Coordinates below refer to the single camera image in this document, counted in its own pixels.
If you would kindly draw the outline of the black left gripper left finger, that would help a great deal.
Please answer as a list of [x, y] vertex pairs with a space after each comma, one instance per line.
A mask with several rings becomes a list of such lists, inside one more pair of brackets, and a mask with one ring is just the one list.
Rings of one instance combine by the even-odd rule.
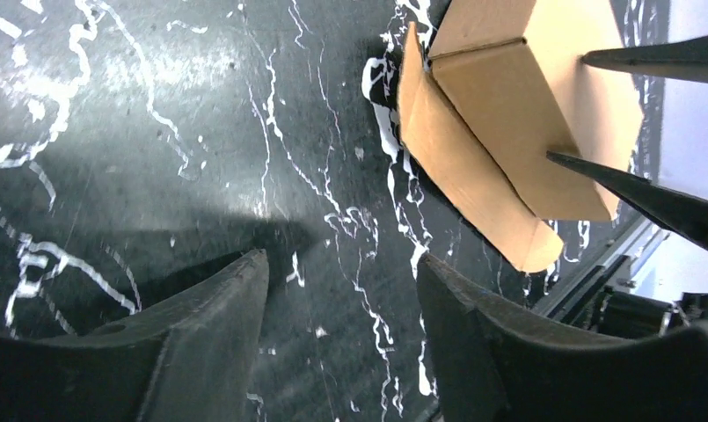
[[269, 281], [249, 251], [85, 336], [0, 337], [0, 421], [240, 421]]

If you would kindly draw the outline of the brown cardboard box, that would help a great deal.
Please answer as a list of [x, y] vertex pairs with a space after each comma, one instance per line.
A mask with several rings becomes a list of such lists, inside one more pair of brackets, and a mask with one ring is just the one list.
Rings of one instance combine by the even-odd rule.
[[548, 151], [627, 170], [643, 113], [631, 77], [584, 64], [619, 48], [607, 1], [453, 1], [428, 50], [405, 36], [400, 137], [517, 270], [555, 262], [551, 220], [609, 222], [617, 197]]

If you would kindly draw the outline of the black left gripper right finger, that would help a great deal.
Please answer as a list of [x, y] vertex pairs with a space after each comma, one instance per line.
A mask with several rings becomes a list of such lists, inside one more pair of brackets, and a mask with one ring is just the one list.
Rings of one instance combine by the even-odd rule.
[[448, 421], [708, 421], [708, 321], [636, 340], [585, 331], [431, 255], [417, 290]]

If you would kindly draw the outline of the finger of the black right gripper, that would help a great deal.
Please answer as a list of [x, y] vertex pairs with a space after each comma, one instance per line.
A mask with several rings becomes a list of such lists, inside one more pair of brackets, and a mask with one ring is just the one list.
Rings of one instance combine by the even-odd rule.
[[708, 200], [682, 193], [626, 171], [555, 151], [546, 157], [615, 194], [650, 222], [708, 251]]
[[581, 61], [599, 69], [708, 84], [708, 35], [675, 43], [590, 51]]

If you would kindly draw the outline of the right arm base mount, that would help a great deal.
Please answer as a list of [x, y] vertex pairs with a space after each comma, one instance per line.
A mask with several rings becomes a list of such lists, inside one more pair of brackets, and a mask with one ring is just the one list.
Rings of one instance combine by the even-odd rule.
[[708, 294], [684, 293], [663, 302], [605, 287], [592, 308], [589, 331], [618, 338], [662, 336], [674, 329], [708, 321]]

